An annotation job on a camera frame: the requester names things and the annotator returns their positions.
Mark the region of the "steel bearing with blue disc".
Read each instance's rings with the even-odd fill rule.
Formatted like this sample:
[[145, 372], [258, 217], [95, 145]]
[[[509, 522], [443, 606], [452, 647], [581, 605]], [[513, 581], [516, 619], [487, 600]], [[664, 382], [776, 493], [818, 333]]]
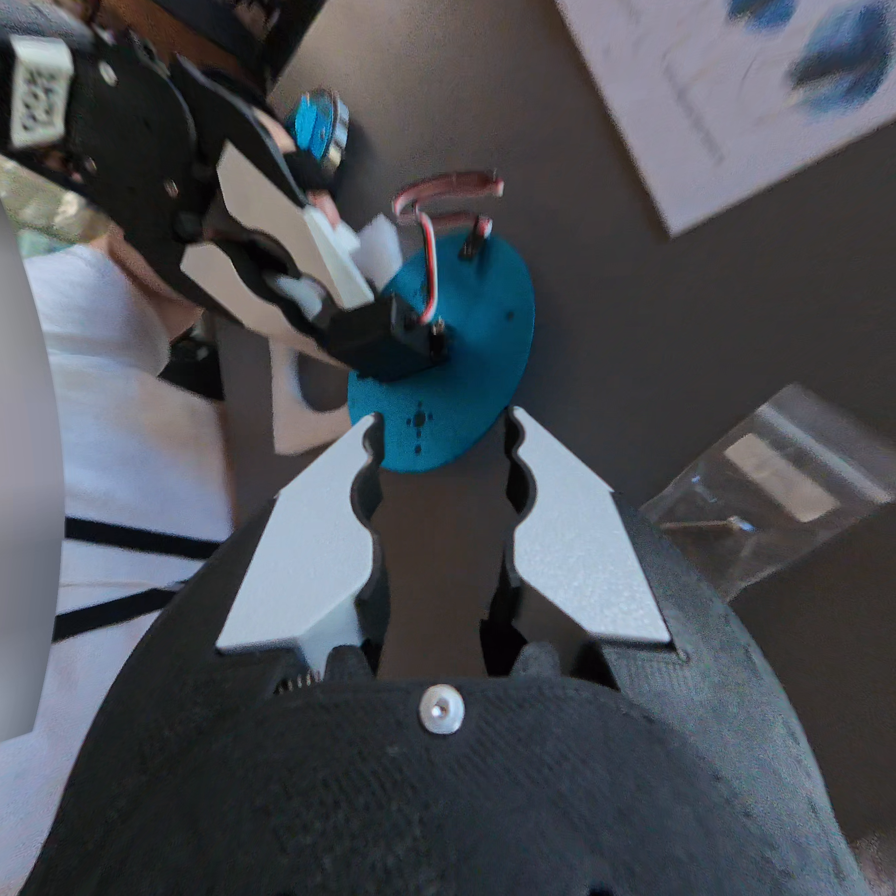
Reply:
[[350, 112], [340, 95], [325, 88], [305, 92], [286, 118], [287, 131], [301, 151], [334, 176], [340, 168], [349, 136]]

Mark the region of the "clear bag with long screws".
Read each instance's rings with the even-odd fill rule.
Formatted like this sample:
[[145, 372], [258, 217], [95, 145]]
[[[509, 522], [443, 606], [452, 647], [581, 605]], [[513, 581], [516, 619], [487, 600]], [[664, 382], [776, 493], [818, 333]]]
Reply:
[[791, 384], [641, 508], [727, 603], [894, 504], [895, 452]]

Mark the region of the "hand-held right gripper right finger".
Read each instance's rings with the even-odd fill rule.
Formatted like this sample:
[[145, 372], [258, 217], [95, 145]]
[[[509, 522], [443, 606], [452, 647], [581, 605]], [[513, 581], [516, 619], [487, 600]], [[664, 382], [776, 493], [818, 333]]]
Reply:
[[560, 655], [603, 644], [672, 650], [614, 489], [521, 407], [506, 411], [504, 448], [517, 516], [483, 621], [488, 654], [535, 642]]

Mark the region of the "person's white shirt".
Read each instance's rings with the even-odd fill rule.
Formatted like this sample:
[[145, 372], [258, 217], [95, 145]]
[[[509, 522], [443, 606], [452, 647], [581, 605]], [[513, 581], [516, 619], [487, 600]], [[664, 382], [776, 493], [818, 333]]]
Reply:
[[49, 353], [67, 519], [57, 616], [81, 633], [49, 652], [31, 733], [2, 744], [1, 892], [17, 894], [49, 834], [99, 706], [159, 613], [233, 531], [215, 407], [161, 378], [172, 341], [96, 240], [24, 268]]

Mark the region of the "open instruction manual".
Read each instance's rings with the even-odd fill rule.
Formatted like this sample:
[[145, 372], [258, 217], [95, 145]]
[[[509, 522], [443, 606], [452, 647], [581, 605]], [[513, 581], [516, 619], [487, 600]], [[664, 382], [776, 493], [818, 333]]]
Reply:
[[894, 2], [556, 7], [673, 238], [894, 122]]

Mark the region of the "person's left forearm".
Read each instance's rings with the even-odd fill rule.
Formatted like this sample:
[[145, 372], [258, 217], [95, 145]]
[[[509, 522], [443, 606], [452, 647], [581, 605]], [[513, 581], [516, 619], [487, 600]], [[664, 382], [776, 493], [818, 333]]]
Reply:
[[200, 321], [203, 309], [167, 285], [140, 252], [126, 241], [121, 230], [109, 228], [95, 245], [106, 253], [136, 292], [149, 303], [161, 320], [170, 341], [182, 337]]

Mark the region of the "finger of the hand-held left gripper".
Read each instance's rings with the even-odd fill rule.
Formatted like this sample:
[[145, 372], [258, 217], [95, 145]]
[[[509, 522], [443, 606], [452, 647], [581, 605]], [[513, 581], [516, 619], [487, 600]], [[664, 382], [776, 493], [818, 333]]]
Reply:
[[373, 289], [319, 208], [299, 207], [228, 140], [217, 172], [230, 216], [278, 243], [301, 274], [326, 288], [338, 308], [356, 310], [374, 302]]
[[338, 325], [350, 315], [350, 258], [329, 238], [266, 250], [253, 239], [190, 245], [181, 269], [244, 329], [328, 364], [349, 364]]

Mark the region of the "dark grey desk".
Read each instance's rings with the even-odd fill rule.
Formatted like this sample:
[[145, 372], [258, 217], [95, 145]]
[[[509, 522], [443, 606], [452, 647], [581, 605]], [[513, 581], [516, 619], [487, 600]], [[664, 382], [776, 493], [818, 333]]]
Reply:
[[[505, 178], [480, 207], [536, 292], [515, 403], [635, 507], [791, 383], [894, 442], [894, 128], [668, 240], [554, 2], [327, 2], [276, 104], [320, 85], [359, 132], [338, 193], [353, 228], [420, 176]], [[242, 520], [315, 455], [273, 451], [267, 343], [218, 333]], [[502, 435], [381, 479], [384, 677], [484, 672], [513, 519]], [[894, 827], [894, 542], [890, 505], [733, 604], [851, 840]]]

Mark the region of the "white foam frame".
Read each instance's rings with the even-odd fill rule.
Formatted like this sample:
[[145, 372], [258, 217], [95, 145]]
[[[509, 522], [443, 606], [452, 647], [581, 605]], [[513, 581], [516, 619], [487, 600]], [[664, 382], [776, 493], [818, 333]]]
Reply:
[[330, 444], [351, 428], [348, 402], [335, 409], [312, 407], [299, 379], [299, 362], [305, 354], [269, 342], [272, 376], [273, 448], [281, 456], [304, 454]]

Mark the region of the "blue round metal plate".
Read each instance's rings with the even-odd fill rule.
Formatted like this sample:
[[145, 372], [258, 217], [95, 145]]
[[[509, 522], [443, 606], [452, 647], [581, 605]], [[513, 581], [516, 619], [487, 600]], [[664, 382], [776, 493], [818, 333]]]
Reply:
[[464, 240], [461, 231], [436, 239], [447, 360], [390, 384], [350, 374], [351, 422], [382, 416], [381, 466], [392, 472], [424, 473], [459, 459], [501, 416], [529, 360], [535, 293], [526, 263], [496, 234], [462, 261]]

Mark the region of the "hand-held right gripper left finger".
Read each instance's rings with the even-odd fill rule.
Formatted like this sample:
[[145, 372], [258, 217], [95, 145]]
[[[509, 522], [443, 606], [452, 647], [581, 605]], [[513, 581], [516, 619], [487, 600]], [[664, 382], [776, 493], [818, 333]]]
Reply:
[[385, 423], [364, 416], [278, 493], [218, 635], [222, 654], [289, 649], [325, 668], [337, 647], [376, 668], [390, 619], [384, 551], [373, 528], [383, 494]]

